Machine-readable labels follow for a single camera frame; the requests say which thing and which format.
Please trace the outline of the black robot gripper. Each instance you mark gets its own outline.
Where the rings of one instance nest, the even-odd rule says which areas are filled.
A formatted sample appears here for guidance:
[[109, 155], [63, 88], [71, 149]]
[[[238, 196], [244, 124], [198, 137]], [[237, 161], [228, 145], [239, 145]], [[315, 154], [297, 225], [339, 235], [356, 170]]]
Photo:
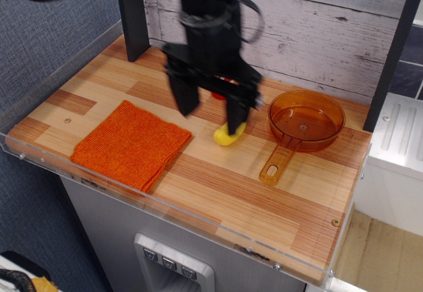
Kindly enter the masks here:
[[238, 86], [222, 82], [233, 89], [234, 98], [227, 98], [228, 134], [235, 134], [248, 119], [250, 108], [258, 108], [260, 74], [240, 55], [241, 8], [230, 4], [218, 16], [196, 16], [181, 10], [181, 25], [185, 28], [186, 43], [166, 43], [167, 75], [174, 100], [183, 116], [191, 114], [199, 105], [198, 89], [217, 92], [213, 76], [227, 77]]

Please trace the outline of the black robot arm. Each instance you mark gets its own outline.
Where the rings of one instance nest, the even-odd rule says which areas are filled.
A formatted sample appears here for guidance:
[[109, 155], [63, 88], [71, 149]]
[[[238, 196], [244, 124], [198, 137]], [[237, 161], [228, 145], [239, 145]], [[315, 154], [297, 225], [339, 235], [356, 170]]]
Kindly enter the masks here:
[[226, 99], [227, 133], [246, 124], [260, 100], [261, 74], [241, 57], [241, 5], [259, 13], [251, 0], [180, 0], [186, 43], [166, 43], [169, 84], [180, 113], [199, 105], [200, 88]]

